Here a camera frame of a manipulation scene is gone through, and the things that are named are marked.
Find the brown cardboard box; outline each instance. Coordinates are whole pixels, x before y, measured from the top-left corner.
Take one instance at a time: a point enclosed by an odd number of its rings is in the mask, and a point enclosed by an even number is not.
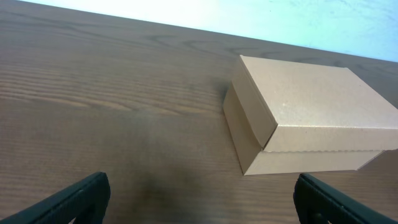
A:
[[[398,110],[348,68],[241,56],[224,113],[244,175],[357,170],[398,148]]]

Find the table surface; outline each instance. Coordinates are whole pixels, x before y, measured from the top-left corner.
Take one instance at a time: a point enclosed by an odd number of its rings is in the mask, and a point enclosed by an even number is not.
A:
[[[298,223],[298,174],[242,176],[221,108],[239,54],[348,67],[398,107],[397,63],[1,1],[0,219],[102,170],[105,223]],[[398,220],[396,161],[314,176]]]

